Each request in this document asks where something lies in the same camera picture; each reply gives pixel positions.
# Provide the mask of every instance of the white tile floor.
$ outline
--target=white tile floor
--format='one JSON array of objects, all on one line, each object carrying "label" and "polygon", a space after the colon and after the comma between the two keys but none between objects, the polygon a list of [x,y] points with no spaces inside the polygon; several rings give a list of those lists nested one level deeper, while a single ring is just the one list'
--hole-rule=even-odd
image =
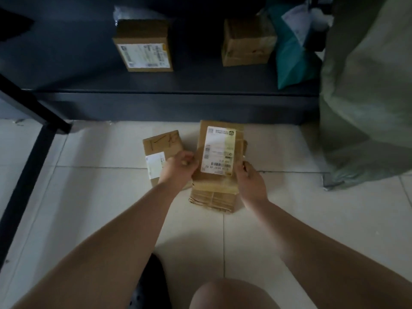
[{"label": "white tile floor", "polygon": [[[0,120],[1,211],[39,129],[30,120]],[[142,139],[176,129],[193,150],[197,123],[77,121],[71,134],[56,136],[0,273],[0,308],[150,188]],[[245,138],[271,201],[412,280],[412,176],[325,192],[316,126],[247,125]],[[174,308],[188,308],[200,285],[224,276],[261,286],[282,309],[315,308],[250,212],[223,215],[190,204],[188,195],[173,202],[156,245]]]}]

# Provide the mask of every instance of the black metal frame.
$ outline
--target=black metal frame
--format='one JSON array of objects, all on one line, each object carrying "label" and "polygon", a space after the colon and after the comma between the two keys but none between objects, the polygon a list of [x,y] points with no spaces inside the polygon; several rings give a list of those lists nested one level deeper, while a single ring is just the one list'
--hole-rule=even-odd
[{"label": "black metal frame", "polygon": [[0,99],[43,124],[0,219],[0,269],[6,260],[18,225],[29,202],[56,133],[67,134],[71,125],[44,107],[33,93],[23,91],[0,75]]}]

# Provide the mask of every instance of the teal plastic bag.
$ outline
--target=teal plastic bag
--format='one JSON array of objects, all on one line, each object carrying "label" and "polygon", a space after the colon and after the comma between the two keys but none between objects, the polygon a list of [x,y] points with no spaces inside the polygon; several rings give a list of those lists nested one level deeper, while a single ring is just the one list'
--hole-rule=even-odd
[{"label": "teal plastic bag", "polygon": [[307,5],[267,0],[266,10],[278,36],[275,47],[278,89],[319,78],[322,61],[303,47],[310,28]]}]

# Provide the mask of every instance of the leg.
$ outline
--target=leg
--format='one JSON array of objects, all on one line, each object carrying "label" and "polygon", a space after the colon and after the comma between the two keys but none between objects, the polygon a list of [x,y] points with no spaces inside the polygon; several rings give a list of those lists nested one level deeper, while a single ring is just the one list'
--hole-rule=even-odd
[{"label": "leg", "polygon": [[201,286],[189,309],[279,309],[261,288],[241,280],[222,279]]}]

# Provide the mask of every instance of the barcode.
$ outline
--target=barcode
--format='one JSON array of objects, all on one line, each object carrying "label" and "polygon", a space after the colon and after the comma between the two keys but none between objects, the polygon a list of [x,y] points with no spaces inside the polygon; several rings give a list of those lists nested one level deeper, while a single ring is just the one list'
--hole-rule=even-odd
[{"label": "barcode", "polygon": [[212,164],[212,166],[230,168],[230,165],[228,165],[228,164],[221,164],[221,163],[211,163],[211,164]]}]

